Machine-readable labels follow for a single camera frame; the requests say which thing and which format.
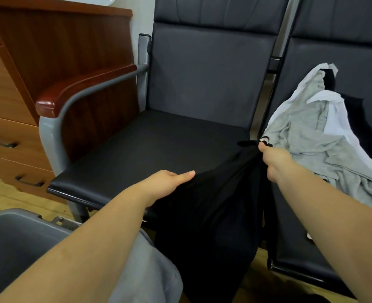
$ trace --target hand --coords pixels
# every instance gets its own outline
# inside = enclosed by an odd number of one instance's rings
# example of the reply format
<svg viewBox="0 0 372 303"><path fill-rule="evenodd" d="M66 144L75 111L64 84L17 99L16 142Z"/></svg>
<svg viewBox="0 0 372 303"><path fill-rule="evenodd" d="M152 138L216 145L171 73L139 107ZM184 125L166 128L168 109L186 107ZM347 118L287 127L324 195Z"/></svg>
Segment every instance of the hand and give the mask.
<svg viewBox="0 0 372 303"><path fill-rule="evenodd" d="M268 147L260 142L259 151L263 153L264 163L269 166L267 178L273 183L278 183L284 170L297 166L286 149Z"/></svg>
<svg viewBox="0 0 372 303"><path fill-rule="evenodd" d="M177 175L161 170L136 185L148 195L146 207L150 207L156 200L171 194L180 184L190 181L195 174L196 172L190 171Z"/></svg>

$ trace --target chair leg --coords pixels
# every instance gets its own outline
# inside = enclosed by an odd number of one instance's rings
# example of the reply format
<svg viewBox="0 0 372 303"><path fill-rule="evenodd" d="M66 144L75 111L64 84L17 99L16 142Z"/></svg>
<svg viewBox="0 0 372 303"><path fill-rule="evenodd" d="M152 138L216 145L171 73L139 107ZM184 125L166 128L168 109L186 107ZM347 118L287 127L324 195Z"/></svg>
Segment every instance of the chair leg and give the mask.
<svg viewBox="0 0 372 303"><path fill-rule="evenodd" d="M85 205L72 201L67 201L67 205L70 208L71 214L73 215L75 221L84 223L89 219L89 213Z"/></svg>

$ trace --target cabinet top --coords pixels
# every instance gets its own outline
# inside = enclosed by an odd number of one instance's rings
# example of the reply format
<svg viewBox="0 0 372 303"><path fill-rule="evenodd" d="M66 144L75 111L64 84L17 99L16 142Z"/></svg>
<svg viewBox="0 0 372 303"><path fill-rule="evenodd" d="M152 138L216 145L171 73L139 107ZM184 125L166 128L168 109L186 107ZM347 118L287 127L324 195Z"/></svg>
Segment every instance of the cabinet top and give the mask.
<svg viewBox="0 0 372 303"><path fill-rule="evenodd" d="M0 7L47 10L55 12L75 12L90 15L123 16L129 18L133 17L133 11L131 9L62 0L0 0Z"/></svg>

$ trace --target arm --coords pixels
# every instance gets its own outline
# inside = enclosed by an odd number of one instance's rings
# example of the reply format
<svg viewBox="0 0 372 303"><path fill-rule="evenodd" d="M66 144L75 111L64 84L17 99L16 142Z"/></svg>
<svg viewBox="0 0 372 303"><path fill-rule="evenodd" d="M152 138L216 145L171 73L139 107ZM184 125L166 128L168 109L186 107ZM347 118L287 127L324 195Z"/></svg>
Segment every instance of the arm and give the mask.
<svg viewBox="0 0 372 303"><path fill-rule="evenodd" d="M293 161L284 149L259 144L268 178L316 246L360 302L372 302L372 209Z"/></svg>
<svg viewBox="0 0 372 303"><path fill-rule="evenodd" d="M194 177L159 171L116 196L0 294L1 302L106 302L119 280L146 207Z"/></svg>

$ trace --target forearm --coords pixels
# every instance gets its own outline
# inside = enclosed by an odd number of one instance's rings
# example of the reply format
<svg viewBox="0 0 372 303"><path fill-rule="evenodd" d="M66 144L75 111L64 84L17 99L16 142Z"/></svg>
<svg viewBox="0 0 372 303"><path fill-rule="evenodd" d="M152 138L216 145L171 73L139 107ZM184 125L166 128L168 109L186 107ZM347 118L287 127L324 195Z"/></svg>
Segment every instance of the forearm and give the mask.
<svg viewBox="0 0 372 303"><path fill-rule="evenodd" d="M0 302L106 302L141 226L145 196L127 188L47 252Z"/></svg>
<svg viewBox="0 0 372 303"><path fill-rule="evenodd" d="M372 209L297 164L277 184L317 247L360 301L372 302Z"/></svg>

